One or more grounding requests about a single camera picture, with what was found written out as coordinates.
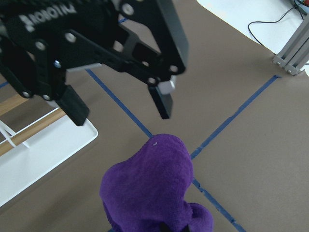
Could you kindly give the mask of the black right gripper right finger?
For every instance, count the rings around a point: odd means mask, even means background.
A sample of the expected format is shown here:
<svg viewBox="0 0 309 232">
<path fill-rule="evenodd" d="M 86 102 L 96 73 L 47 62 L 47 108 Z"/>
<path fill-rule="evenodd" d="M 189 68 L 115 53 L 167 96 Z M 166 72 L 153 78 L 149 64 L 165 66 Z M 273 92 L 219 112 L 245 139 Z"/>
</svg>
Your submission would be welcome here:
<svg viewBox="0 0 309 232">
<path fill-rule="evenodd" d="M 189 225 L 186 225 L 186 226 L 183 228 L 182 232 L 190 232 Z"/>
</svg>

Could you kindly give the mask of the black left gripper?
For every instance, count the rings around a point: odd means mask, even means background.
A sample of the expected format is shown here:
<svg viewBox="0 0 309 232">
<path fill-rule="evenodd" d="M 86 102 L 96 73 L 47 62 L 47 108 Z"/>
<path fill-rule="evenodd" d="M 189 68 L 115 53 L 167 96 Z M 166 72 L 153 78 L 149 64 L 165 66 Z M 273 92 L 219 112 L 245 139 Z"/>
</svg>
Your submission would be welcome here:
<svg viewBox="0 0 309 232">
<path fill-rule="evenodd" d="M 113 0 L 3 0 L 0 73 L 23 98 L 55 102 L 77 126 L 89 108 L 67 85 L 64 69 L 103 63 L 135 75 L 135 63 L 112 51 L 125 31 Z M 54 65 L 59 61 L 61 68 Z"/>
</svg>

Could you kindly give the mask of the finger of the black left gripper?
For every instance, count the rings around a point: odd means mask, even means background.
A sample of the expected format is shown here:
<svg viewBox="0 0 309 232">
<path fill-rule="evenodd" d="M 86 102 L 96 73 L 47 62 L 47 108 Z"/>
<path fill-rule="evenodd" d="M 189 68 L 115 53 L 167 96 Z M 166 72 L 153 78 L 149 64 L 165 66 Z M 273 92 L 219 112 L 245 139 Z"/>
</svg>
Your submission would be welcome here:
<svg viewBox="0 0 309 232">
<path fill-rule="evenodd" d="M 170 118 L 173 101 L 168 85 L 185 71 L 189 47 L 173 2 L 102 0 L 83 7 L 79 14 L 83 24 L 68 30 L 76 38 L 69 46 L 77 55 L 74 64 L 102 63 L 134 76 L 147 84 L 161 117 Z M 120 24 L 119 15 L 146 26 L 158 50 Z"/>
</svg>

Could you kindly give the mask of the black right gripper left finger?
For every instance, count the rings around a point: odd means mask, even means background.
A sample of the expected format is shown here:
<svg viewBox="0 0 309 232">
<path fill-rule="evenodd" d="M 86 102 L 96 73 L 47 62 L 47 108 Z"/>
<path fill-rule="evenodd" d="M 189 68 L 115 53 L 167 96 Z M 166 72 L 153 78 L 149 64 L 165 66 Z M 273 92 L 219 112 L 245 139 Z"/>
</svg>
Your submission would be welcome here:
<svg viewBox="0 0 309 232">
<path fill-rule="evenodd" d="M 170 232 L 170 228 L 164 222 L 160 223 L 159 229 L 160 229 L 160 232 Z"/>
</svg>

